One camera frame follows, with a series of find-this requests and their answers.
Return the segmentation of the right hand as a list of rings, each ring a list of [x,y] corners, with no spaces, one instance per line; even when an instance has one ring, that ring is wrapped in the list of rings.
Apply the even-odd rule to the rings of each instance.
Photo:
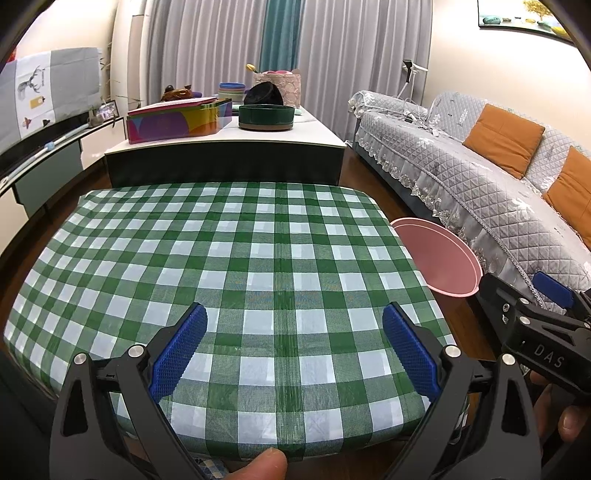
[[[563,442],[573,443],[590,418],[590,407],[571,404],[560,410],[553,399],[555,386],[533,370],[529,375],[533,385],[544,388],[534,405],[540,441],[545,442],[552,433],[558,432]]]

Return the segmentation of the left hand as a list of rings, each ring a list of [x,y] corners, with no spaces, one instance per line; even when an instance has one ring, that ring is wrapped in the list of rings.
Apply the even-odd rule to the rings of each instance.
[[[226,476],[228,480],[283,480],[287,475],[287,457],[279,449],[269,448],[249,464]]]

